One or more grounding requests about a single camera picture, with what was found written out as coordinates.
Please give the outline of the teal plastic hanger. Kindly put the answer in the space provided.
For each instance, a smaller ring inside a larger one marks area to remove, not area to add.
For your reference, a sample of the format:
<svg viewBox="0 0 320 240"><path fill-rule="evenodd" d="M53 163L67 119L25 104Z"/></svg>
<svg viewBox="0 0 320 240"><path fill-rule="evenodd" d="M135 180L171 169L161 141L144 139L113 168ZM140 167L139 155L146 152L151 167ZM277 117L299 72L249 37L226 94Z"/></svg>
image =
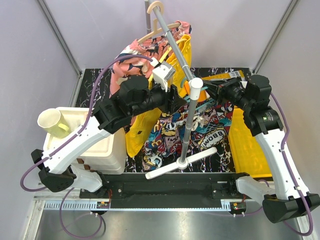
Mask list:
<svg viewBox="0 0 320 240"><path fill-rule="evenodd" d="M198 95L196 110L205 110L216 104L216 101L207 92L208 87L205 85L205 81L201 80L201 83L202 86ZM182 79L180 87L181 91L179 94L183 97L184 100L186 100L189 103L191 87L186 77Z"/></svg>

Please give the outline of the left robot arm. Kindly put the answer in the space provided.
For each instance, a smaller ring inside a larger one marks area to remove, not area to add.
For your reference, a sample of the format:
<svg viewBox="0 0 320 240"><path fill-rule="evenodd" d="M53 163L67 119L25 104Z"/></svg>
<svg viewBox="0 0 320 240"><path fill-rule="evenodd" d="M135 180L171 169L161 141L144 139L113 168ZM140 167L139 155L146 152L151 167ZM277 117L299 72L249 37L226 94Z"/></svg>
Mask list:
<svg viewBox="0 0 320 240"><path fill-rule="evenodd" d="M41 183L53 193L71 187L103 198L108 186L99 174L72 166L72 162L94 144L129 125L133 117L153 109L173 114L184 104L186 100L179 96L175 85L164 90L157 83L149 89L146 77L131 75L115 94L94 107L88 121L68 135L59 147L47 151L36 149L31 153L40 169Z"/></svg>

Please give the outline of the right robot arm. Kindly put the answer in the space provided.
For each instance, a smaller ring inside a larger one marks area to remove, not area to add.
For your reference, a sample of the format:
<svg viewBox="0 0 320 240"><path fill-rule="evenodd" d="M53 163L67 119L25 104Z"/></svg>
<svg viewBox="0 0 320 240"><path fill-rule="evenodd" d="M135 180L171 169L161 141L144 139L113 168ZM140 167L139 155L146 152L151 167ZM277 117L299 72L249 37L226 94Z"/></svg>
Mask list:
<svg viewBox="0 0 320 240"><path fill-rule="evenodd" d="M203 81L208 94L218 104L230 102L243 110L243 120L260 145L274 181L267 187L246 175L227 185L228 195L246 195L262 206L272 223L307 216L319 207L320 196L311 193L302 180L287 147L288 130L283 117L269 105L272 87L267 77L253 75L247 81L240 77Z"/></svg>

